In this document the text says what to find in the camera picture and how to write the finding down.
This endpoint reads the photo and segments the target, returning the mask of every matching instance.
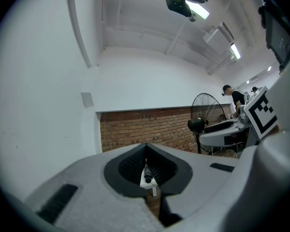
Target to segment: black rubber pad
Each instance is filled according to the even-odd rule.
[[[53,224],[77,189],[78,187],[74,185],[63,185],[36,214],[45,221]]]
[[[210,167],[212,168],[217,168],[223,171],[227,171],[227,172],[232,172],[234,167],[232,166],[228,166],[228,165],[224,165],[224,164],[219,164],[219,163],[213,163],[212,165],[210,165]]]

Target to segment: brick wall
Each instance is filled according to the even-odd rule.
[[[226,115],[230,106],[223,105]],[[190,152],[198,152],[187,127],[190,107],[102,113],[100,119],[102,151],[138,143],[158,143]],[[213,115],[219,122],[219,115]]]

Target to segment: ceiling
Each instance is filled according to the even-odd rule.
[[[103,0],[104,45],[167,53],[202,66],[210,73],[231,54],[226,49],[220,55],[203,40],[222,20],[242,55],[239,61],[251,58],[251,48],[264,42],[258,14],[261,0],[209,0],[202,6],[210,13],[208,18],[197,16],[195,22],[190,22],[170,11],[165,0]],[[233,64],[232,61],[225,63],[226,66]]]

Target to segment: black t-shirt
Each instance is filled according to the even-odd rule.
[[[232,98],[233,98],[233,102],[234,102],[234,105],[236,106],[236,103],[238,101],[240,101],[240,103],[242,105],[245,105],[245,99],[244,99],[244,95],[236,90],[234,90],[232,92]]]

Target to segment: electric fan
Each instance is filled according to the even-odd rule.
[[[213,153],[218,148],[201,145],[199,141],[200,134],[204,128],[215,125],[226,120],[224,111],[219,102],[211,95],[202,93],[199,94],[193,101],[191,107],[191,119],[188,121],[188,127],[193,132],[198,146],[198,153],[201,154],[201,149]]]

